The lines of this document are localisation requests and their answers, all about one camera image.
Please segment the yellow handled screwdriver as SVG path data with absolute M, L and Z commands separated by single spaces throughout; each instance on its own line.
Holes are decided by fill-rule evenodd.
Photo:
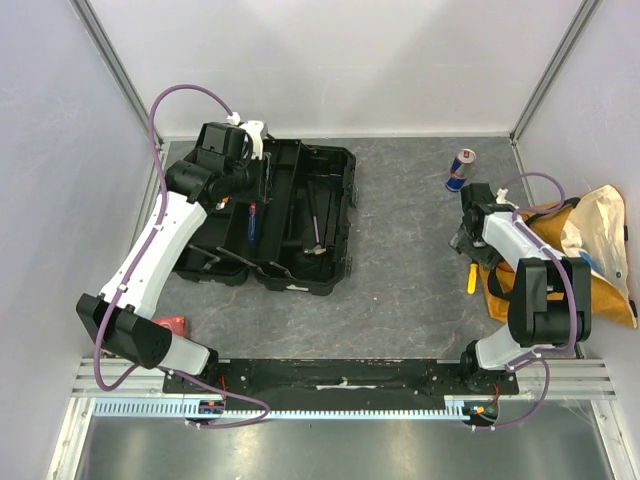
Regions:
M 469 267 L 469 273 L 467 278 L 466 291 L 469 295 L 474 295 L 477 289 L 478 283 L 479 264 L 472 262 Z

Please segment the blue yellow screwdriver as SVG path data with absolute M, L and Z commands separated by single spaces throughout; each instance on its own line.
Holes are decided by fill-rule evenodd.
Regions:
M 247 242 L 254 245 L 258 238 L 258 204 L 253 202 L 248 208 Z

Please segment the black t-handle wrench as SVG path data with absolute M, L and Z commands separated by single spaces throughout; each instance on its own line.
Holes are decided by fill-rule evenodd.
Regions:
M 308 182 L 299 194 L 292 214 L 292 238 L 300 244 L 302 251 L 312 248 L 315 245 L 312 215 L 316 214 L 320 241 L 327 251 L 322 255 L 307 256 L 328 257 L 336 249 L 342 191 L 330 188 L 328 184 Z

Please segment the black plastic toolbox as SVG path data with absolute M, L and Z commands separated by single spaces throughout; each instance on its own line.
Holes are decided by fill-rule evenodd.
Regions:
M 210 210 L 173 270 L 194 282 L 237 286 L 254 276 L 271 291 L 301 290 L 326 296 L 351 268 L 347 253 L 351 226 L 348 211 L 357 203 L 356 157 L 345 147 L 309 145 L 272 136 L 264 140 L 265 152 L 271 154 L 273 197 L 257 203 L 257 242 L 247 242 L 251 203 L 225 195 L 222 199 L 229 197 L 230 202 L 223 210 Z M 336 249 L 328 257 L 305 255 L 292 238 L 292 214 L 299 190 L 308 182 L 328 184 L 342 191 Z

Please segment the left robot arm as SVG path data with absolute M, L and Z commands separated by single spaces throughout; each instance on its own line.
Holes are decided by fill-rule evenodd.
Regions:
M 216 352 L 151 319 L 178 258 L 217 205 L 224 198 L 267 200 L 266 137 L 262 121 L 206 123 L 194 149 L 164 172 L 154 210 L 124 263 L 99 294 L 84 294 L 76 305 L 98 350 L 145 369 L 185 372 L 187 383 L 201 393 L 216 388 Z

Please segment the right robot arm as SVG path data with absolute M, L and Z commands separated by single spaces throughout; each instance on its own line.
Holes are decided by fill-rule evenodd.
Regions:
M 515 274 L 507 292 L 493 284 L 508 302 L 506 325 L 461 354 L 459 384 L 477 394 L 493 383 L 494 371 L 552 349 L 572 353 L 589 338 L 591 267 L 544 241 L 487 183 L 471 183 L 460 194 L 463 218 L 451 247 L 491 271 L 504 261 Z

